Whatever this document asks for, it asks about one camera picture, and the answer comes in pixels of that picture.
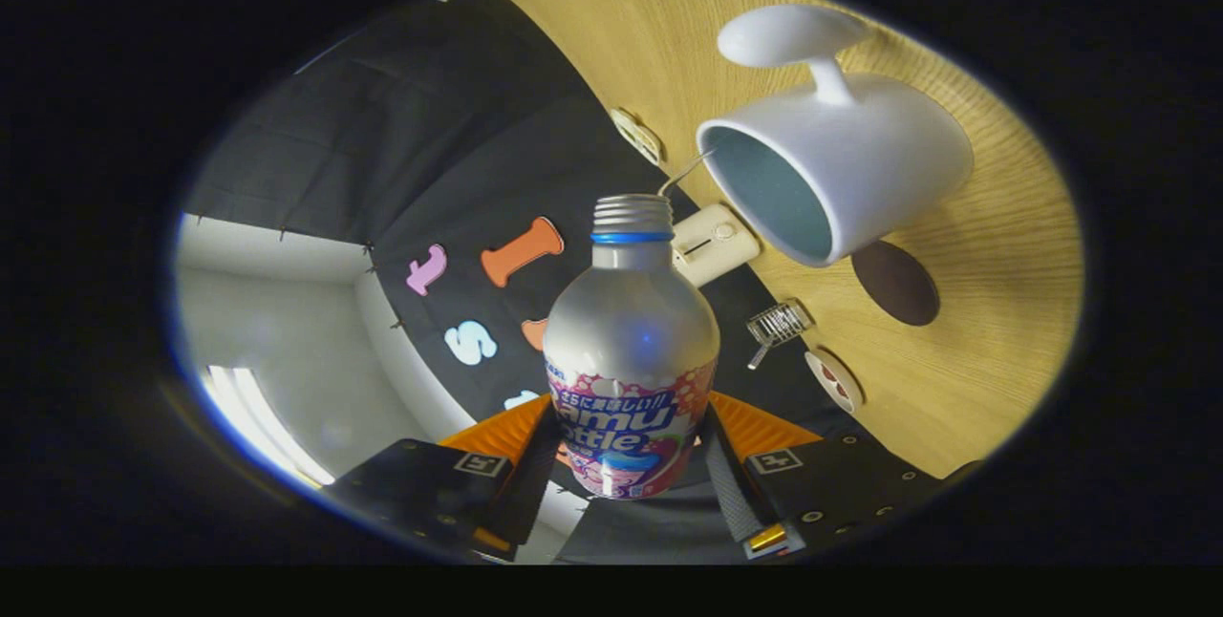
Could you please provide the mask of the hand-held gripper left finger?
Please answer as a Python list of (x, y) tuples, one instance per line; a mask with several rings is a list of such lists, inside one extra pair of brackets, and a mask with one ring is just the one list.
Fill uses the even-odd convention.
[(550, 395), (534, 395), (440, 443), (397, 439), (327, 485), (325, 499), (430, 559), (511, 562), (560, 439)]

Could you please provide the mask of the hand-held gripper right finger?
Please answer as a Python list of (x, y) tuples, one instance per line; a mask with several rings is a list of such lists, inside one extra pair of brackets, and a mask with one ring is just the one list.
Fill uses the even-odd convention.
[(813, 559), (870, 537), (969, 477), (922, 473), (870, 436), (826, 438), (726, 394), (709, 394), (706, 465), (748, 561)]

